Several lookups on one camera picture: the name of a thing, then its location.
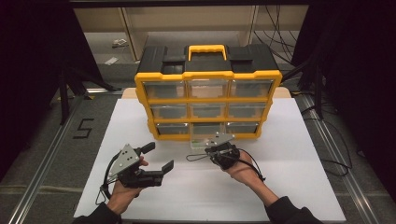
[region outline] white surface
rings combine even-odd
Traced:
[[[142,147],[154,141],[147,116],[137,100],[118,100],[101,148],[82,193],[75,217],[87,216],[111,158],[127,143]],[[274,99],[268,120],[257,140],[232,141],[259,164],[265,183],[279,196],[289,196],[297,207],[308,207],[322,221],[342,222],[344,214],[318,159],[294,99]],[[145,155],[160,170],[170,160],[175,168],[161,187],[144,189],[122,215],[151,221],[268,221],[262,202],[245,185],[231,179],[209,159],[186,161],[189,142],[156,142]]]

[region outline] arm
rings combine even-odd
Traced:
[[[252,163],[249,155],[241,151],[240,160]],[[241,182],[251,188],[253,192],[262,200],[268,217],[274,223],[321,223],[307,208],[296,208],[288,197],[278,198],[262,181],[256,172],[242,162],[237,162],[233,167],[225,170],[231,178]]]
[[[140,165],[147,166],[148,162],[140,157]],[[78,217],[73,223],[95,223],[95,224],[109,224],[116,223],[120,219],[120,215],[126,211],[128,205],[132,202],[134,197],[138,195],[142,189],[125,188],[121,182],[116,181],[113,189],[113,194],[107,204],[100,203],[99,206],[87,217]]]

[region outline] clear plastic drawer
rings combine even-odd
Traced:
[[[184,81],[143,82],[148,99],[176,99],[186,96]]]
[[[231,84],[232,97],[267,97],[272,79],[233,80]]]
[[[227,122],[226,133],[255,133],[259,122]]]
[[[232,103],[229,104],[228,117],[229,118],[249,118],[259,119],[262,117],[265,103]]]
[[[187,117],[186,104],[150,105],[155,119],[185,119]]]
[[[223,118],[225,104],[189,104],[192,118]]]
[[[209,139],[216,133],[224,133],[223,123],[192,123],[191,124],[191,149],[205,149]]]
[[[190,98],[219,98],[227,96],[225,79],[196,79],[187,81]]]
[[[158,134],[187,134],[189,133],[188,123],[157,123]]]

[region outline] person's left hand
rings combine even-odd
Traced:
[[[149,163],[140,157],[140,165],[147,166]],[[131,201],[142,191],[142,189],[125,188],[119,180],[116,181],[113,194],[107,203],[107,207],[117,215],[126,211]]]

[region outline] human hand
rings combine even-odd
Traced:
[[[140,165],[148,166],[149,163],[140,157]],[[125,188],[119,180],[116,181],[113,189],[113,194],[107,203],[107,207],[115,214],[120,215],[126,211],[131,201],[142,191],[139,189]]]
[[[246,161],[246,162],[252,164],[252,159],[243,150],[240,151],[239,160]],[[257,181],[262,182],[262,181],[260,181],[257,173],[250,166],[248,166],[240,161],[237,161],[232,167],[225,170],[225,172],[228,173],[231,176],[231,178],[233,178],[233,179],[237,180],[238,182],[241,182],[249,187],[252,187],[252,185],[257,183]]]

